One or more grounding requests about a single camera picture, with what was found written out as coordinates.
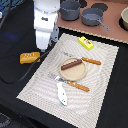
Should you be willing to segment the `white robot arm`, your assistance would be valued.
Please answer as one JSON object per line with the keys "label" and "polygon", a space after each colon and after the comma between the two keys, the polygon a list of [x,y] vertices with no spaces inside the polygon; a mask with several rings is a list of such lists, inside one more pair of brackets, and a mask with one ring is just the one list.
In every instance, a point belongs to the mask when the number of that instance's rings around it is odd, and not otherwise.
{"label": "white robot arm", "polygon": [[34,29],[37,47],[44,52],[52,41],[58,41],[59,28],[56,25],[60,0],[34,1]]}

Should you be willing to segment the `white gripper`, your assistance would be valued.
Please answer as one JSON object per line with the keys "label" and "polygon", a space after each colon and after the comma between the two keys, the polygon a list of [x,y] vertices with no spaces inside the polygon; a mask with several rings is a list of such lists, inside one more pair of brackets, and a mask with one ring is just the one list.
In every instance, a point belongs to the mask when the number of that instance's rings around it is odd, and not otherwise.
{"label": "white gripper", "polygon": [[44,52],[48,45],[58,41],[59,28],[56,25],[57,13],[42,13],[34,10],[34,29],[36,35],[36,46]]}

